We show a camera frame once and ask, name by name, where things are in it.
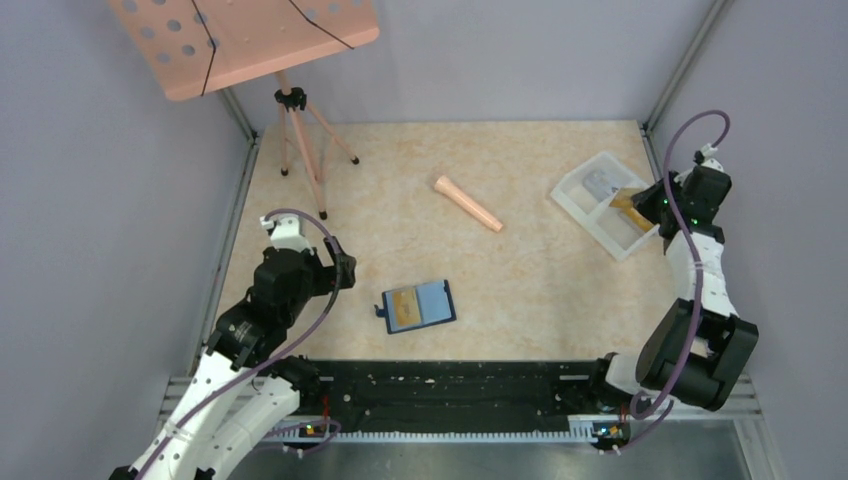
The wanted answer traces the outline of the gold credit card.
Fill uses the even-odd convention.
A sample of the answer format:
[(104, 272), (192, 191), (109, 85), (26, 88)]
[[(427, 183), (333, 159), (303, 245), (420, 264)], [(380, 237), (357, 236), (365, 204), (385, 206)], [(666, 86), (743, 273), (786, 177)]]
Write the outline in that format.
[(650, 232), (655, 224), (646, 219), (636, 208), (633, 196), (640, 193), (638, 188), (622, 188), (618, 190), (609, 203), (611, 208), (618, 209), (635, 227), (643, 232)]
[(398, 290), (392, 293), (394, 319), (399, 329), (417, 327), (422, 323), (417, 292), (415, 289)]

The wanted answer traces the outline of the blue card holder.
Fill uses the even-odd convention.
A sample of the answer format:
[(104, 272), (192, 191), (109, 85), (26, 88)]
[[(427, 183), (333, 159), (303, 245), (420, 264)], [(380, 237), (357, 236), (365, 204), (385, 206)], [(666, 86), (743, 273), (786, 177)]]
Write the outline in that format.
[[(422, 323), (417, 327), (399, 329), (395, 323), (392, 293), (398, 290), (415, 289), (417, 292)], [(385, 321), (389, 335), (400, 334), (451, 323), (457, 320), (451, 286), (448, 280), (440, 280), (384, 291), (381, 304), (374, 305), (374, 314)]]

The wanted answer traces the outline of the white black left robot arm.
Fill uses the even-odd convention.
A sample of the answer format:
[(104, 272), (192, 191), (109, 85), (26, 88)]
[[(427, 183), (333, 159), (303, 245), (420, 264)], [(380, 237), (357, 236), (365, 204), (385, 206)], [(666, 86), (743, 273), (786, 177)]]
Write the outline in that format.
[(270, 428), (319, 404), (316, 375), (280, 346), (305, 305), (355, 283), (354, 257), (336, 237), (314, 248), (273, 245), (245, 296), (219, 317), (185, 394), (146, 451), (111, 473), (113, 479), (226, 479)]

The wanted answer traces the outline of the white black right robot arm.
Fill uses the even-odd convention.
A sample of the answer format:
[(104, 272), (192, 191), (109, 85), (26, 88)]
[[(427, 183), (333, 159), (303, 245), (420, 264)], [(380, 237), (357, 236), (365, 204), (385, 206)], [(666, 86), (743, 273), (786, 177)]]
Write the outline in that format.
[(589, 404), (612, 412), (639, 391), (717, 411), (759, 339), (732, 304), (722, 270), (725, 236), (713, 220), (732, 186), (715, 161), (626, 193), (632, 209), (657, 226), (676, 298), (636, 357), (610, 354), (607, 370), (586, 385)]

